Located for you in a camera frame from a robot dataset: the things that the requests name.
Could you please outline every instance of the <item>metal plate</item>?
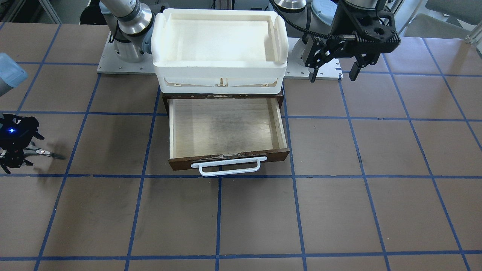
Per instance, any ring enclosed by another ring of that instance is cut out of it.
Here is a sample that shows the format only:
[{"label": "metal plate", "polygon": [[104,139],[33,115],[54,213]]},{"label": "metal plate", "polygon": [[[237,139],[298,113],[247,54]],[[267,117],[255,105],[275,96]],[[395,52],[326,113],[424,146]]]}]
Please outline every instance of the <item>metal plate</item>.
[{"label": "metal plate", "polygon": [[[286,68],[285,78],[288,79],[306,79],[308,80],[309,70],[307,67],[298,64],[291,51],[293,47],[298,42],[299,38],[288,38],[289,42],[289,53],[288,53],[288,67]],[[338,59],[333,59],[332,61],[321,66],[318,70],[317,80],[338,80],[343,78],[343,72],[341,72],[341,66]]]},{"label": "metal plate", "polygon": [[106,74],[156,74],[152,64],[152,55],[145,54],[145,59],[138,63],[129,63],[117,57],[113,43],[104,46],[104,51],[99,60],[97,73]]}]

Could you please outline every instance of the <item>white container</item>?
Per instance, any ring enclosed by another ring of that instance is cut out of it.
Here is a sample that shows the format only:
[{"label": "white container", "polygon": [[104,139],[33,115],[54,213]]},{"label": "white container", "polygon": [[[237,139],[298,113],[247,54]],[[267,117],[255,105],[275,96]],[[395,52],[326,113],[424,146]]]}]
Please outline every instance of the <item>white container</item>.
[{"label": "white container", "polygon": [[272,11],[166,9],[152,34],[164,93],[277,94],[288,36]]}]

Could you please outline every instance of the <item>chair seat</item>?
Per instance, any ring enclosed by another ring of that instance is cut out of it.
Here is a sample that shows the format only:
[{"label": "chair seat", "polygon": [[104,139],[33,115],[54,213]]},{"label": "chair seat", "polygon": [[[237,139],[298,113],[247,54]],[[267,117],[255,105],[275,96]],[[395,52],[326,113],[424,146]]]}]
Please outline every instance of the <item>chair seat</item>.
[{"label": "chair seat", "polygon": [[404,36],[439,39],[463,39],[469,30],[435,19],[426,14],[417,14],[408,25]]}]

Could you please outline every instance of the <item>wooden drawer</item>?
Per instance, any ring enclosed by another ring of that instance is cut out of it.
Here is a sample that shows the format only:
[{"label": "wooden drawer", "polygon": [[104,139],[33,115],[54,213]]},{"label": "wooden drawer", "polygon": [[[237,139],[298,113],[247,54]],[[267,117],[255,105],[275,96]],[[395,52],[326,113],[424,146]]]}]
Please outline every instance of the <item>wooden drawer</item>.
[{"label": "wooden drawer", "polygon": [[[169,115],[173,170],[199,168],[203,176],[253,172],[261,162],[284,161],[290,152],[275,98],[170,99]],[[202,170],[249,162],[256,167]]]}]

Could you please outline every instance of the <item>floor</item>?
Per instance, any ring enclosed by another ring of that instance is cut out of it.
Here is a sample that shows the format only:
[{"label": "floor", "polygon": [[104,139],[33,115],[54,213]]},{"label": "floor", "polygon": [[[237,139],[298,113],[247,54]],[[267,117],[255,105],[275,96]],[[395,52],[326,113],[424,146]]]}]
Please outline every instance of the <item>floor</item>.
[{"label": "floor", "polygon": [[167,163],[156,77],[96,73],[107,34],[0,25],[30,75],[2,112],[67,156],[1,175],[0,270],[482,270],[474,47],[404,38],[356,82],[286,80],[289,158],[203,178]]}]

